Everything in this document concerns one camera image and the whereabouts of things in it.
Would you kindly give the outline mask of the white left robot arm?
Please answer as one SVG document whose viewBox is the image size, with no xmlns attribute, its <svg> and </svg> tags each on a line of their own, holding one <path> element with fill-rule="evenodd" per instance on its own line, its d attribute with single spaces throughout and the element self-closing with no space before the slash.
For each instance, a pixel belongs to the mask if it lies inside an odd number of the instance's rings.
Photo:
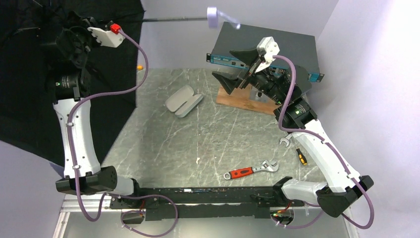
<svg viewBox="0 0 420 238">
<path fill-rule="evenodd" d="M 115 167 L 102 167 L 98 161 L 88 100 L 89 53 L 100 46 L 117 48 L 124 40 L 119 26 L 109 23 L 101 27 L 94 18 L 71 11 L 64 20 L 40 28 L 39 37 L 48 65 L 46 91 L 58 118 L 64 148 L 64 172 L 55 183 L 57 191 L 72 195 L 133 195 L 133 179 L 118 176 Z"/>
</svg>

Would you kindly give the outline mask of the lilac folding umbrella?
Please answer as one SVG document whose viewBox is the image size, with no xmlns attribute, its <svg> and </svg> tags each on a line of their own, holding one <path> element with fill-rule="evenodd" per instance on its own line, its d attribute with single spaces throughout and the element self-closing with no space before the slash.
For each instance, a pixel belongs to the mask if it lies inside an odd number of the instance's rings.
<svg viewBox="0 0 420 238">
<path fill-rule="evenodd" d="M 47 92 L 48 59 L 42 34 L 59 33 L 75 12 L 99 24 L 113 21 L 139 40 L 146 10 L 141 0 L 1 0 L 0 1 L 0 140 L 64 167 L 59 119 Z M 98 47 L 88 57 L 92 94 L 136 86 L 136 47 L 124 41 L 117 49 Z M 136 93 L 91 101 L 94 149 L 102 163 L 136 108 Z"/>
</svg>

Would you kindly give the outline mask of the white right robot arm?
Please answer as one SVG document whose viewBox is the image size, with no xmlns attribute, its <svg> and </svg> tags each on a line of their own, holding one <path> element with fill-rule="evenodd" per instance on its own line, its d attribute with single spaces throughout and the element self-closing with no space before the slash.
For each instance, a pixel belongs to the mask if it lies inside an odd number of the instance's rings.
<svg viewBox="0 0 420 238">
<path fill-rule="evenodd" d="M 251 85 L 278 103 L 274 114 L 279 129 L 302 145 L 325 177 L 324 183 L 283 179 L 279 185 L 280 194 L 287 200 L 318 205 L 331 217 L 343 215 L 355 201 L 366 196 L 373 180 L 361 175 L 344 159 L 303 98 L 311 88 L 307 70 L 285 58 L 288 69 L 281 76 L 272 74 L 269 67 L 280 58 L 278 50 L 257 48 L 231 51 L 231 54 L 247 69 L 237 76 L 222 72 L 214 72 L 213 76 L 227 93 Z"/>
</svg>

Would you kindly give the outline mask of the mint green umbrella sleeve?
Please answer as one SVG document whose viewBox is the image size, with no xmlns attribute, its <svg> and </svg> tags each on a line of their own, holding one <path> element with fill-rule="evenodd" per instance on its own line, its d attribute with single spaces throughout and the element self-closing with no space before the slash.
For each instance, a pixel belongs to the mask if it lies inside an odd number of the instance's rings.
<svg viewBox="0 0 420 238">
<path fill-rule="evenodd" d="M 184 118 L 204 98 L 203 94 L 196 94 L 190 85 L 185 85 L 166 101 L 166 108 L 178 118 Z"/>
</svg>

